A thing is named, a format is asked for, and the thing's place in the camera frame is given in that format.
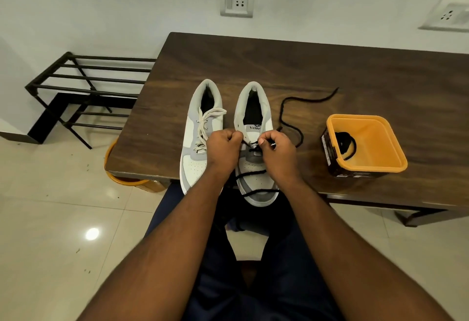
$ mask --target shoe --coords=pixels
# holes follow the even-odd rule
[[[205,79],[192,95],[182,143],[179,179],[184,194],[194,186],[207,167],[206,141],[214,131],[223,129],[226,110],[212,80]]]
[[[262,86],[255,81],[241,91],[234,112],[234,127],[244,135],[238,165],[235,172],[240,174],[263,171],[263,174],[243,175],[237,178],[241,193],[247,194],[258,189],[278,189],[266,172],[262,151],[257,148],[259,136],[273,129],[269,100]],[[257,192],[244,198],[251,205],[268,206],[277,198],[278,191]]]

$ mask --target forearm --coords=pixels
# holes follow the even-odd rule
[[[304,182],[283,190],[348,321],[451,320],[429,294],[349,228]]]
[[[224,177],[206,170],[104,282],[79,320],[179,320],[191,294]]]

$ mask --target wooden table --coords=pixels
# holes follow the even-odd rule
[[[408,226],[469,214],[469,56],[345,45],[170,33],[106,166],[116,176],[179,179],[187,110],[205,78],[223,97],[225,127],[242,88],[258,81],[270,101],[274,127],[299,127],[305,180],[344,203],[412,208]],[[320,135],[333,113],[372,114],[391,124],[408,160],[400,174],[377,179],[329,175]],[[295,131],[284,128],[293,142]]]

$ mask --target shoelace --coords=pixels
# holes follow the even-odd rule
[[[207,151],[208,135],[205,128],[205,124],[208,122],[209,117],[215,118],[223,116],[224,114],[226,114],[226,110],[219,107],[211,108],[205,113],[202,113],[202,109],[199,107],[199,119],[196,121],[199,124],[197,127],[197,136],[199,141],[196,143],[194,151],[196,151],[197,153],[199,151]]]
[[[339,88],[336,88],[329,96],[326,96],[325,98],[322,98],[322,99],[304,99],[304,98],[297,98],[295,96],[289,96],[287,98],[284,98],[282,100],[282,103],[280,104],[280,115],[278,117],[278,122],[280,123],[279,127],[277,128],[277,131],[281,132],[282,129],[283,129],[283,126],[282,125],[285,125],[287,127],[290,127],[294,130],[296,130],[299,134],[300,134],[300,142],[295,146],[296,148],[298,148],[299,146],[301,146],[303,144],[303,141],[304,141],[304,134],[303,132],[301,131],[301,129],[285,122],[283,120],[283,110],[285,108],[285,102],[286,101],[289,101],[289,100],[296,100],[296,101],[302,101],[302,102],[312,102],[312,103],[318,103],[318,102],[324,102],[324,101],[327,101],[327,100],[330,100],[334,97],[334,95],[337,93],[337,91],[339,90]],[[246,141],[243,141],[244,144],[246,144],[247,146],[250,146],[251,148],[249,148],[249,151],[250,152],[261,152],[262,149],[261,147],[256,143],[246,143]],[[246,172],[246,173],[241,173],[237,176],[235,176],[236,179],[239,179],[239,178],[242,178],[243,176],[249,176],[249,175],[257,175],[257,174],[264,174],[266,173],[267,170],[259,170],[259,171],[256,171],[256,172]],[[279,192],[280,190],[277,189],[277,188],[258,188],[256,190],[253,190],[253,191],[250,191],[250,192],[247,192],[245,194],[243,194],[242,196],[245,198],[246,196],[251,196],[251,195],[254,195],[258,192]]]

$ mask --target black metal rack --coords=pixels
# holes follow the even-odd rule
[[[76,121],[82,115],[92,115],[92,116],[109,116],[109,117],[128,117],[127,114],[118,114],[113,113],[109,105],[113,102],[112,99],[116,99],[115,101],[121,100],[120,98],[127,98],[136,100],[138,94],[127,94],[121,92],[112,92],[112,91],[100,91],[97,90],[96,87],[93,85],[92,81],[108,81],[108,82],[118,82],[118,83],[131,83],[131,84],[144,84],[145,81],[140,80],[127,80],[127,79],[114,79],[114,78],[102,78],[102,77],[92,77],[87,76],[84,72],[84,69],[91,69],[91,70],[104,70],[104,71],[125,71],[125,72],[141,72],[141,73],[149,73],[151,69],[145,68],[131,68],[131,67],[114,67],[114,66],[98,66],[98,65],[82,65],[79,64],[77,59],[87,59],[87,60],[118,60],[120,62],[155,62],[156,59],[152,58],[138,58],[138,57],[97,57],[97,56],[86,56],[86,55],[74,55],[71,52],[66,52],[63,54],[59,59],[57,59],[50,67],[45,69],[41,74],[39,74],[34,80],[32,80],[28,85],[26,85],[26,90],[36,99],[38,102],[44,106],[45,110],[54,117],[57,121],[62,123],[62,126],[67,128],[70,132],[73,133],[75,137],[77,137],[85,146],[89,149],[92,147],[72,128],[73,126],[81,126],[81,127],[90,127],[90,128],[104,128],[104,129],[116,129],[121,130],[122,127],[116,126],[103,126],[103,125],[94,125],[94,124],[87,124],[87,123],[77,123]],[[62,68],[76,68],[78,69],[80,75],[61,75],[55,74],[55,72]],[[60,86],[51,86],[51,85],[43,85],[43,83],[48,78],[63,78],[63,79],[76,79],[76,80],[85,80],[88,85],[90,86],[89,89],[76,89],[76,88],[69,88],[69,87],[60,87]],[[79,108],[75,111],[75,113],[70,117],[68,121],[62,120],[60,117],[61,115],[57,115],[56,112],[51,110],[50,106],[42,100],[38,95],[38,89],[49,89],[49,90],[60,90],[60,91],[67,91],[67,92],[76,92],[80,94],[88,94],[86,95],[86,100],[79,106]],[[99,97],[106,97],[107,100],[101,101],[106,102],[104,104],[97,104],[98,100],[96,98]],[[88,106],[95,106],[95,105],[102,105],[105,107],[108,112],[86,112],[86,108]]]

